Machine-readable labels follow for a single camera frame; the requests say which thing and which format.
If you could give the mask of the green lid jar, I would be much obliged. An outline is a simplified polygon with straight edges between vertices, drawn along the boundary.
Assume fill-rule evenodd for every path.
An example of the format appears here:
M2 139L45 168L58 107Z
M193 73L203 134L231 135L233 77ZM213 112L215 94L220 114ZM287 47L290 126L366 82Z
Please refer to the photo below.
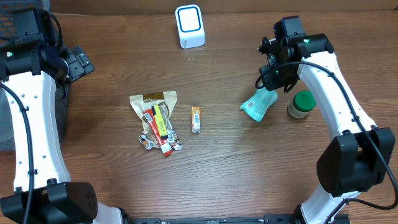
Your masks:
M306 117L316 107L317 103L308 90L298 92L287 107L289 115L301 119Z

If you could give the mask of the orange small snack box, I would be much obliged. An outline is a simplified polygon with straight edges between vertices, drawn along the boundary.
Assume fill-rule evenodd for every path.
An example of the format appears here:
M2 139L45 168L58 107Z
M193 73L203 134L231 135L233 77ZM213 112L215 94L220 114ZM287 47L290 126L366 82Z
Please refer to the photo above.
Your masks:
M200 134L201 131L201 109L199 106L192 107L192 133Z

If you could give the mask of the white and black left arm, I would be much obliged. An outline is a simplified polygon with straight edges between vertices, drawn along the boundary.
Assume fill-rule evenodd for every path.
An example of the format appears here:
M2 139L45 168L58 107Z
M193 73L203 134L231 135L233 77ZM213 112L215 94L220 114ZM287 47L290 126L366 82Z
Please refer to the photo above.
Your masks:
M14 193L1 211L16 223L127 223L120 208L98 201L90 183L74 182L64 163L56 90L93 72L81 47L64 47L57 18L43 9L9 14L14 33L1 47L1 88L16 148Z

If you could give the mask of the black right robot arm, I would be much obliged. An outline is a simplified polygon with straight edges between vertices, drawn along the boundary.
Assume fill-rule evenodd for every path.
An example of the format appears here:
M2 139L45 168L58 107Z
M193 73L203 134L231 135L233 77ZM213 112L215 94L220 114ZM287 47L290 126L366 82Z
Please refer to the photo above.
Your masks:
M395 136L391 129L377 127L357 102L325 34L306 34L298 16L281 19L274 34L259 46L268 63L259 70L256 88L288 92L303 81L330 135L330 144L317 161L318 187L289 220L348 223L339 211L385 177L393 178L388 163Z

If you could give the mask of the teal plastic packet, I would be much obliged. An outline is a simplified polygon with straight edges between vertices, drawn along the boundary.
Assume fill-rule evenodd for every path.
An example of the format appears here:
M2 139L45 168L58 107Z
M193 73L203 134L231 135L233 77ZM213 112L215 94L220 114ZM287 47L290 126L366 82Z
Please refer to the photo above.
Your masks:
M267 110L278 100L278 97L275 90L257 89L254 95L240 106L240 110L243 110L250 118L259 123Z

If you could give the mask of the red snack stick packet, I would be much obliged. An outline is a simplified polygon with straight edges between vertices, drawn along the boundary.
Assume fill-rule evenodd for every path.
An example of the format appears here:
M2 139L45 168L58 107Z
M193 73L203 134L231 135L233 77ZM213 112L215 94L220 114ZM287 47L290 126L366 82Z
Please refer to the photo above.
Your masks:
M148 125L150 126L155 139L159 143L159 146L164 154L165 157L169 157L172 153L172 148L166 139L162 139L159 133L157 123L154 118L154 114L151 109L145 110L143 113L145 119L147 120Z

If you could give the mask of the beige snack pouch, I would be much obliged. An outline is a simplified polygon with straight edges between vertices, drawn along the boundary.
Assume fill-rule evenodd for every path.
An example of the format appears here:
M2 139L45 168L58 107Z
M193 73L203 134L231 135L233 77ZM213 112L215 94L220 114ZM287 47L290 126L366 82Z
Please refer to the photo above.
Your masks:
M158 91L144 95L132 95L129 97L129 101L133 110L142 121L142 127L144 128L142 134L150 137L150 139L154 139L154 135L150 130L150 126L147 124L147 121L144 118L144 111L151 109L154 105L159 106L167 130L173 130L170 117L177 103L176 91Z

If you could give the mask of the yellow highlighter pen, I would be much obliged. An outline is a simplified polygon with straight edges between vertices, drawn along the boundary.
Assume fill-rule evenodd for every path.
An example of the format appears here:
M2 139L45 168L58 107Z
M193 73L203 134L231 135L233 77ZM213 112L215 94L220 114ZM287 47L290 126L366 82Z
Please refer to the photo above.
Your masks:
M168 132L159 106L158 105L152 106L152 112L154 114L155 122L161 139L167 140Z

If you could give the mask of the grey plastic mesh basket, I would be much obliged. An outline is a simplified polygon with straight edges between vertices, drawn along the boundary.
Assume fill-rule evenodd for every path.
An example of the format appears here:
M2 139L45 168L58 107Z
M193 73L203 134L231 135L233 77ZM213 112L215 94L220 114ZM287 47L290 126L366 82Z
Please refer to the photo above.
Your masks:
M12 24L11 12L26 8L37 8L49 11L50 0L1 1L1 45L5 45L7 43L7 39L16 34ZM60 142L63 142L65 139L67 108L70 98L70 84L67 83L67 75L67 70L64 70L60 75L57 75L55 117ZM12 129L10 107L6 102L6 93L1 91L1 150L13 151L14 149L14 133Z

